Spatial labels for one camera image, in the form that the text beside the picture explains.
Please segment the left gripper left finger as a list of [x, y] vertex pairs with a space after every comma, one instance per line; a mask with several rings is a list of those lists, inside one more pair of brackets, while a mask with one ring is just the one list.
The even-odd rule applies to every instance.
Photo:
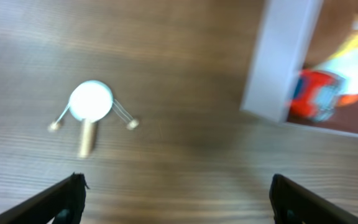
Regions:
[[80, 224], [85, 209], [85, 175], [73, 173], [0, 214], [0, 224]]

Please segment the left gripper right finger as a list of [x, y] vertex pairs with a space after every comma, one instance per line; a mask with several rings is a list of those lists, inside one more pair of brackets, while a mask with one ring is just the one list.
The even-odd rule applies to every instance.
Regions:
[[275, 174], [272, 178], [269, 199], [275, 224], [358, 223], [357, 216], [281, 174]]

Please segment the white wooden rattle drum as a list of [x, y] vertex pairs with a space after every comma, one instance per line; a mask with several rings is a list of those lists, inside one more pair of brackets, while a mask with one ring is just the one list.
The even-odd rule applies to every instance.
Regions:
[[48, 126], [48, 130], [50, 132], [59, 130], [66, 113], [71, 113], [76, 120], [81, 122], [78, 157], [86, 159], [92, 153], [96, 143], [98, 122], [111, 111], [125, 122], [128, 130], [133, 130], [140, 124], [140, 121], [131, 116], [115, 99], [107, 84], [99, 80], [88, 80], [73, 90], [65, 109]]

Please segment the red toy fire truck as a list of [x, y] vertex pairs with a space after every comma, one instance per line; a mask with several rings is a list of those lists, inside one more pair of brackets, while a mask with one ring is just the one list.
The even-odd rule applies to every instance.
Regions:
[[302, 70], [289, 105], [289, 115], [313, 122], [328, 120], [335, 112], [344, 79], [322, 70]]

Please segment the pink white cardboard box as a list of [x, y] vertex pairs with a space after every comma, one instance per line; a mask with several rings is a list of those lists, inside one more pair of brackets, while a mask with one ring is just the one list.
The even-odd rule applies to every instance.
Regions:
[[358, 1], [267, 1], [241, 108], [275, 123], [358, 137], [358, 101], [336, 105], [322, 122], [289, 115], [300, 72], [335, 54], [357, 16]]

